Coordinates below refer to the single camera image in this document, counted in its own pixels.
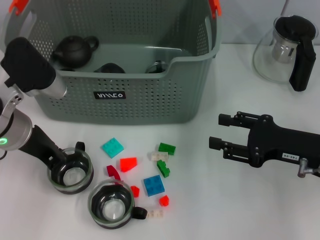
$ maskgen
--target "black teapot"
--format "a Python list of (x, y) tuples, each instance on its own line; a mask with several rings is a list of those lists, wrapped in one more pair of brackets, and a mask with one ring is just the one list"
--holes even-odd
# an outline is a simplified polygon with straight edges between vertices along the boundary
[(92, 52), (98, 46), (99, 40), (95, 36), (88, 36), (86, 38), (68, 36), (59, 43), (52, 55), (64, 67), (81, 68), (89, 62)]
[(115, 63), (107, 63), (94, 71), (95, 73), (105, 73), (105, 74), (125, 74), (125, 70)]

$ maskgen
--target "cup handle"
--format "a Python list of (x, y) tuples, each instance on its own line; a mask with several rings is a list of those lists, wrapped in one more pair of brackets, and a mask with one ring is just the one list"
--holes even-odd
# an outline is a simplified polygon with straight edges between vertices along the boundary
[(131, 212), (131, 216), (133, 219), (146, 219), (148, 211), (142, 207), (134, 206)]
[(86, 151), (86, 146), (85, 146), (85, 143), (82, 142), (82, 141), (78, 141), (76, 144), (75, 144), (75, 148), (76, 149), (79, 149), (79, 150), (82, 150), (82, 151)]
[(89, 45), (90, 43), (93, 43), (93, 46), (91, 47), (91, 52), (97, 50), (99, 47), (99, 39), (95, 36), (87, 36), (84, 41), (86, 41)]

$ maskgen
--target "teapot spout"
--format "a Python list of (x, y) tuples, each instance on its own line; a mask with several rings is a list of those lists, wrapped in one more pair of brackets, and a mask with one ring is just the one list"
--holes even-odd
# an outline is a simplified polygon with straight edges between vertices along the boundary
[(62, 51), (53, 51), (53, 52), (52, 52), (52, 56), (53, 56), (54, 58), (60, 59), (60, 58), (62, 58), (62, 57), (64, 56), (64, 54), (63, 54)]

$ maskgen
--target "teapot handle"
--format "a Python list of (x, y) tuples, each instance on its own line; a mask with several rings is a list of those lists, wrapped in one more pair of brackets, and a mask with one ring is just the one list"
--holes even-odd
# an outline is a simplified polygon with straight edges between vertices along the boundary
[(84, 41), (86, 41), (90, 45), (90, 47), (93, 44), (93, 46), (91, 47), (91, 52), (97, 50), (97, 48), (99, 47), (99, 40), (95, 36), (87, 36)]
[(316, 53), (312, 39), (308, 36), (300, 37), (300, 44), (296, 47), (293, 71), (289, 79), (296, 92), (306, 90), (315, 61)]

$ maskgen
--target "green indicator light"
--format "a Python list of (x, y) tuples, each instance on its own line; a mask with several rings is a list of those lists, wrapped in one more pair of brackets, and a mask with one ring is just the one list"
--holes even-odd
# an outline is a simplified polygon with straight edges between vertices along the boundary
[(0, 145), (6, 144), (8, 140), (6, 138), (0, 138)]

